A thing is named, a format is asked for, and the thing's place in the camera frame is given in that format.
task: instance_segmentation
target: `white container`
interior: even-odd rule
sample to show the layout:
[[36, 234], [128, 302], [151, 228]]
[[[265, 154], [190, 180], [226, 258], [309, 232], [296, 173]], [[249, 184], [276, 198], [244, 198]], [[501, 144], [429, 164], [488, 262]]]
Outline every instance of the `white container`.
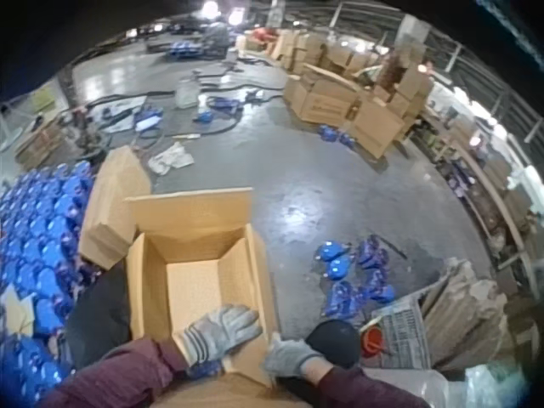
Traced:
[[195, 75], [184, 76], [178, 81], [174, 95], [176, 106], [187, 109], [198, 106], [198, 95], [201, 93], [201, 84]]

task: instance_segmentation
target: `box stack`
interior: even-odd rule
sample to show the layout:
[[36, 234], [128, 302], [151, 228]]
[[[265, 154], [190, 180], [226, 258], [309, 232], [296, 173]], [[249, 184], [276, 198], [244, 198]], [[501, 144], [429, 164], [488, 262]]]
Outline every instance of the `box stack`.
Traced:
[[292, 53], [292, 65], [289, 71], [301, 75], [304, 64], [318, 65], [325, 50], [325, 38], [319, 34], [309, 33], [297, 37]]
[[384, 60], [376, 84], [390, 93], [394, 92], [394, 84], [400, 82], [406, 70], [412, 66], [417, 68], [422, 63], [425, 49], [426, 47], [422, 43], [410, 36], [404, 36], [403, 40]]
[[389, 101], [388, 108], [405, 121], [397, 140], [404, 138], [417, 116], [425, 108], [427, 98], [433, 90], [431, 78], [420, 72], [417, 65], [411, 65], [402, 77], [399, 86]]
[[451, 139], [456, 140], [463, 149], [470, 149], [470, 139], [474, 136], [478, 126], [474, 123], [472, 117], [459, 115], [451, 123], [448, 135]]
[[281, 60], [282, 62], [285, 62], [285, 57], [292, 59], [292, 51], [299, 33], [300, 31], [281, 30], [274, 51], [270, 56], [274, 60]]
[[414, 37], [405, 34], [394, 48], [394, 54], [398, 58], [399, 65], [410, 68], [411, 65], [419, 65], [423, 62], [427, 47]]
[[61, 133], [56, 122], [47, 122], [28, 133], [15, 148], [15, 160], [29, 171], [42, 164], [59, 147]]
[[384, 101], [374, 97], [362, 99], [348, 133], [374, 157], [380, 158], [403, 126], [402, 119], [388, 109]]
[[104, 269], [125, 258], [136, 226], [124, 200], [150, 192], [151, 182], [131, 149], [123, 146], [112, 150], [89, 198], [77, 248], [80, 255]]
[[291, 109], [303, 121], [342, 126], [359, 98], [360, 87], [316, 66], [306, 65], [305, 68], [298, 81], [292, 79], [293, 90], [284, 92], [286, 99], [291, 99]]
[[326, 55], [320, 67], [351, 79], [355, 72], [375, 64], [377, 59], [377, 54], [359, 53], [336, 42], [327, 46]]

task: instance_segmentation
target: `gray work glove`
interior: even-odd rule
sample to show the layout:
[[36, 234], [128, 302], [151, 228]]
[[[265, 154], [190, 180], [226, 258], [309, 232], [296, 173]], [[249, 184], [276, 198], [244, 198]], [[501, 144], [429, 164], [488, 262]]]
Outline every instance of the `gray work glove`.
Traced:
[[284, 341], [274, 333], [264, 359], [264, 369], [274, 377], [301, 377], [300, 367], [313, 357], [323, 356], [304, 340]]
[[222, 359], [231, 349], [254, 339], [263, 332], [258, 313], [247, 306], [231, 304], [206, 314], [181, 333], [174, 333], [176, 343], [189, 366]]

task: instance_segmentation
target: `ceiling light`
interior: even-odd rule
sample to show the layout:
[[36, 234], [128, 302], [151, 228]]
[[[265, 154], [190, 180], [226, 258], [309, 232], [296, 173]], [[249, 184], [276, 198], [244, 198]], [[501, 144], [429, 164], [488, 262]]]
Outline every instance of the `ceiling light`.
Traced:
[[387, 54], [389, 52], [389, 48], [388, 47], [378, 47], [377, 52], [380, 55], [385, 55], [385, 54]]
[[470, 141], [468, 142], [469, 145], [471, 145], [472, 147], [475, 147], [477, 145], [479, 145], [479, 142], [481, 142], [482, 139], [480, 139], [478, 136], [473, 136]]
[[213, 20], [219, 15], [219, 6], [215, 2], [205, 2], [202, 6], [202, 17], [205, 19]]
[[229, 24], [231, 26], [238, 26], [244, 20], [244, 11], [243, 7], [235, 7], [230, 13]]

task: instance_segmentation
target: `open cardboard box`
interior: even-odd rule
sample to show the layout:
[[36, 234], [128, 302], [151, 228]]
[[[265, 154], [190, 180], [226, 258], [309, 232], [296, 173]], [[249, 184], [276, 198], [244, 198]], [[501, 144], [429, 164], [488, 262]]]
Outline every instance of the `open cardboard box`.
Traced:
[[127, 199], [141, 231], [127, 256], [133, 338], [166, 339], [224, 304], [259, 312], [263, 334], [224, 359], [271, 387], [260, 367], [277, 330], [266, 249], [249, 224], [251, 189], [205, 190]]

